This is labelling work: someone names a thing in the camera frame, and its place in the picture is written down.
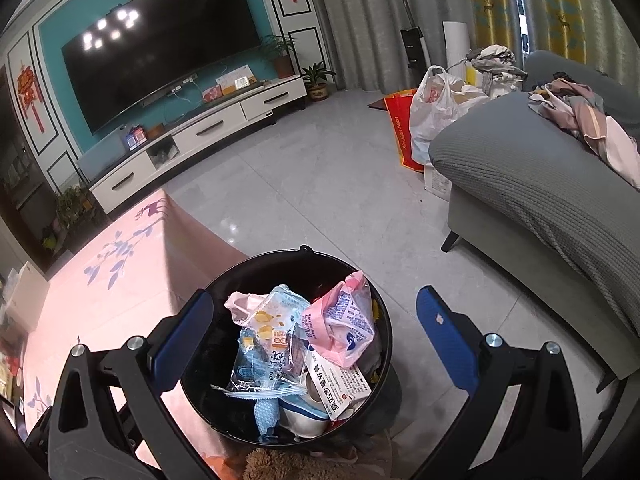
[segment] cabinet drawer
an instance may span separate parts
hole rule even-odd
[[[246,122],[240,103],[220,110],[174,135],[181,154],[204,148],[239,130]]]
[[[155,172],[156,168],[146,152],[140,153],[98,184],[93,194],[108,213],[140,190]]]
[[[242,110],[247,120],[251,120],[305,95],[305,84],[302,78],[297,78],[245,99],[242,101]]]

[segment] metal screw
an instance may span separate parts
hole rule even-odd
[[[76,345],[71,349],[73,357],[80,357],[82,354],[84,354],[84,345]]]
[[[560,353],[560,345],[558,343],[550,341],[546,344],[546,351],[552,355],[557,355]]]
[[[502,346],[503,343],[502,338],[497,334],[489,334],[484,340],[491,348],[498,348]]]
[[[137,350],[145,343],[145,340],[142,339],[139,335],[133,336],[131,339],[127,341],[127,348],[129,350]]]

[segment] gray sofa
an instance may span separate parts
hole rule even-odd
[[[566,72],[603,96],[640,134],[640,100],[610,78],[555,54],[530,55],[526,89]],[[618,378],[622,393],[589,470],[640,399],[640,195],[578,140],[539,117],[518,92],[474,108],[431,143],[453,184],[451,234],[474,245],[560,315]]]

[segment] tv stand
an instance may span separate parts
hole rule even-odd
[[[304,96],[305,85],[295,75],[213,104],[196,116],[170,125],[162,136],[132,153],[90,190],[108,214],[170,169],[231,134],[266,118],[273,118],[275,124],[276,108],[293,101],[304,108]]]

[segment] white tv cabinet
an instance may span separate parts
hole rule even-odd
[[[171,168],[225,137],[273,115],[275,108],[305,95],[306,88],[299,75],[274,80],[248,91],[165,132],[111,170],[90,190],[108,214]],[[174,138],[179,154],[156,168],[148,150],[169,136]]]

